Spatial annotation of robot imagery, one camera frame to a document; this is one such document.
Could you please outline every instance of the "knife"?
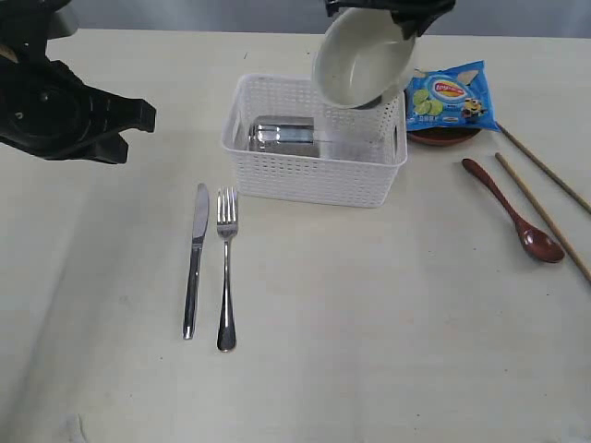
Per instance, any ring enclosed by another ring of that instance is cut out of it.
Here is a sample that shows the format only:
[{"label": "knife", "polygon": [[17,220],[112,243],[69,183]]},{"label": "knife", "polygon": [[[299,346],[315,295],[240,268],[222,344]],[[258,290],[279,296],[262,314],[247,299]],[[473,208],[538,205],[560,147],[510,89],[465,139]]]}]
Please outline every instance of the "knife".
[{"label": "knife", "polygon": [[195,219],[193,221],[193,240],[191,241],[191,261],[188,272],[187,300],[185,301],[185,321],[183,323],[183,338],[192,340],[195,333],[195,317],[197,311],[197,288],[199,286],[199,265],[207,220],[210,218],[210,194],[204,184],[197,188],[195,202]]}]

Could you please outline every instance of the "lay's logo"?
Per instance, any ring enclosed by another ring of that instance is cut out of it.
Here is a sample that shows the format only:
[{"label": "lay's logo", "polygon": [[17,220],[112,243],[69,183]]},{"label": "lay's logo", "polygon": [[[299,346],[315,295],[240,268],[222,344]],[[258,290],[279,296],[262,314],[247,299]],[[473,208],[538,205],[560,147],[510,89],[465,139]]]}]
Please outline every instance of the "lay's logo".
[{"label": "lay's logo", "polygon": [[433,89],[437,95],[453,99],[461,98],[466,95],[463,88],[449,80],[440,80],[436,82],[435,85],[433,85]]}]

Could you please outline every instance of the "wooden chopstick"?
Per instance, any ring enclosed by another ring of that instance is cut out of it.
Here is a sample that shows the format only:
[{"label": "wooden chopstick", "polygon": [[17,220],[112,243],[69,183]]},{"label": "wooden chopstick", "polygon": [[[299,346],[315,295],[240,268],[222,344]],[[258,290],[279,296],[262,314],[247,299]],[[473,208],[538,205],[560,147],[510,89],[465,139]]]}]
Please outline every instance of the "wooden chopstick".
[{"label": "wooden chopstick", "polygon": [[539,202],[534,197],[532,192],[525,185],[525,183],[522,181],[522,179],[519,178],[519,176],[517,175],[515,170],[509,165],[509,163],[505,160],[505,158],[498,152],[495,154],[495,158],[499,161],[499,163],[502,165],[502,167],[505,168],[507,173],[509,173],[509,175],[515,181],[515,183],[519,186],[519,188],[524,192],[527,199],[532,203],[532,205],[534,205],[534,208],[536,208],[537,213],[542,217],[542,219],[544,219],[544,222],[546,222],[546,224],[549,226],[550,230],[554,233],[554,235],[556,235],[556,238],[558,238],[558,240],[561,242],[562,247],[564,247],[566,252],[569,253],[569,256],[571,256],[571,258],[573,259],[576,266],[581,270],[581,272],[583,272],[583,274],[585,275],[587,280],[591,283],[591,271],[589,271],[589,268],[586,266],[586,264],[583,262],[583,260],[576,253],[576,251],[574,250],[573,246],[569,243],[569,241],[564,237],[564,235],[562,235],[562,232],[558,228],[556,223],[554,223],[554,221],[550,218],[550,216],[548,215],[546,210],[544,210],[542,205],[539,204]]},{"label": "wooden chopstick", "polygon": [[584,198],[579,196],[570,186],[568,186],[564,180],[558,177],[546,164],[544,164],[538,157],[534,155],[534,153],[525,147],[525,145],[519,141],[513,134],[511,134],[507,129],[505,129],[499,122],[497,122],[497,126],[501,129],[502,133],[513,142],[513,145],[517,147],[523,154],[525,154],[529,159],[539,167],[542,171],[546,173],[548,177],[550,177],[558,186],[564,189],[569,196],[574,198],[574,200],[583,207],[589,214],[591,214],[591,205],[586,202]]}]

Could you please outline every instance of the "bag of chips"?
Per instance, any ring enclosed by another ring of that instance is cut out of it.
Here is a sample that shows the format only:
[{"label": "bag of chips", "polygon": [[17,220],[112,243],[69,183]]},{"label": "bag of chips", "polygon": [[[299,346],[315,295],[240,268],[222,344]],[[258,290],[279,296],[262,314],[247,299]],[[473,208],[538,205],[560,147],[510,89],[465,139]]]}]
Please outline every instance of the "bag of chips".
[{"label": "bag of chips", "polygon": [[436,126],[499,131],[482,61],[443,71],[416,71],[406,99],[408,131]]}]

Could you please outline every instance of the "brown plate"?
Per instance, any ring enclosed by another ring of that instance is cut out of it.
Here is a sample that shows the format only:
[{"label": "brown plate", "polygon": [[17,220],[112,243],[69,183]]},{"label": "brown plate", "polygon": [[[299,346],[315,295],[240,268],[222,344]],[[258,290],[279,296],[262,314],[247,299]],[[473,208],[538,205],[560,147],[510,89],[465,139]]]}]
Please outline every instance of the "brown plate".
[{"label": "brown plate", "polygon": [[432,127],[408,132],[409,140],[429,146],[451,146],[469,140],[480,132],[475,127]]}]

